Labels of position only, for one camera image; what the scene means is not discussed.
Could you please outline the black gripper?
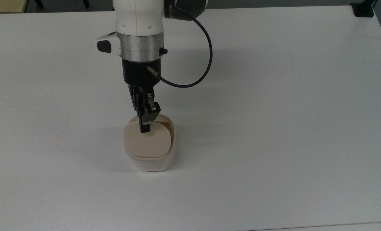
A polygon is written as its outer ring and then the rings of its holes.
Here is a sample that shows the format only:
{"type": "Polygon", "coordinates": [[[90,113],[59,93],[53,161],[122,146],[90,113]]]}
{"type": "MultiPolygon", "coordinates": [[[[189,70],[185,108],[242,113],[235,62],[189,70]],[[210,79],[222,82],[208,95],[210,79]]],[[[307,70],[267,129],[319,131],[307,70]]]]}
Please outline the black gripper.
{"type": "MultiPolygon", "coordinates": [[[[151,67],[158,73],[161,73],[161,60],[157,59],[151,62],[132,62],[123,59],[123,80],[129,86],[130,96],[133,103],[133,108],[139,118],[139,130],[141,133],[149,133],[150,125],[143,123],[143,115],[146,112],[143,94],[139,88],[153,88],[160,79],[155,77],[147,68],[151,67]]],[[[151,93],[147,94],[147,122],[154,121],[161,112],[161,107],[158,102],[154,101],[151,93]]]]}

